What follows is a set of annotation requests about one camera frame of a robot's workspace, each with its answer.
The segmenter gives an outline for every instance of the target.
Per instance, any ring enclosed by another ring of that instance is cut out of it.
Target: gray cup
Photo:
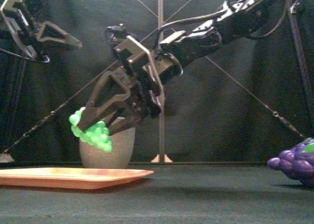
[[[81,141],[81,156],[86,168],[126,169],[131,160],[136,128],[113,135],[113,151],[105,152]]]

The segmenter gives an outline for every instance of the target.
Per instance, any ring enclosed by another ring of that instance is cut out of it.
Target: plastic grapes
[[[278,157],[269,160],[268,165],[293,180],[314,187],[314,139],[309,138],[290,150],[282,151]]]
[[[82,114],[85,111],[85,107],[75,112],[74,115],[70,116],[69,120],[71,123],[71,130],[74,135],[81,138],[83,142],[87,142],[90,145],[95,146],[97,148],[102,149],[105,152],[113,151],[113,140],[110,136],[110,131],[106,128],[106,124],[103,121],[99,121],[93,127],[90,127],[86,132],[83,132],[79,127],[78,123],[82,119]]]

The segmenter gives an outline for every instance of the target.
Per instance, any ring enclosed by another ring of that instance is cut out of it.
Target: orange tray
[[[131,169],[23,168],[0,170],[0,185],[99,189],[137,181],[154,171]]]

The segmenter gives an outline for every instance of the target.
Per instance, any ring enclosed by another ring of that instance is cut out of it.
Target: black curtain
[[[224,0],[165,0],[165,19],[172,17],[169,21],[174,21],[210,14],[222,3]],[[282,7],[281,2],[272,7],[272,22],[261,34],[277,23]],[[158,27],[157,11],[158,0],[50,0],[39,19],[51,20],[69,31],[83,42],[83,48],[67,52],[50,50],[50,64],[27,63],[10,132],[11,143],[114,63],[103,36],[107,26],[123,23],[127,30],[145,39],[144,45],[152,48],[157,33],[149,34]],[[300,24],[313,77],[313,0],[307,0]],[[198,25],[178,29],[190,31]],[[7,70],[13,62],[5,56],[2,58]],[[312,136],[305,89],[286,19],[272,38],[237,40],[208,58],[193,62],[185,74],[166,84],[166,153],[176,161],[266,161],[301,141],[229,75],[300,131]],[[85,106],[95,83],[87,85],[45,126],[13,149],[17,161],[81,160],[79,142],[70,130],[69,117]],[[10,84],[7,78],[5,92]],[[6,97],[2,103],[5,115],[10,112],[9,101],[10,97]],[[157,156],[158,123],[158,119],[148,118],[140,125],[133,161],[150,161]]]

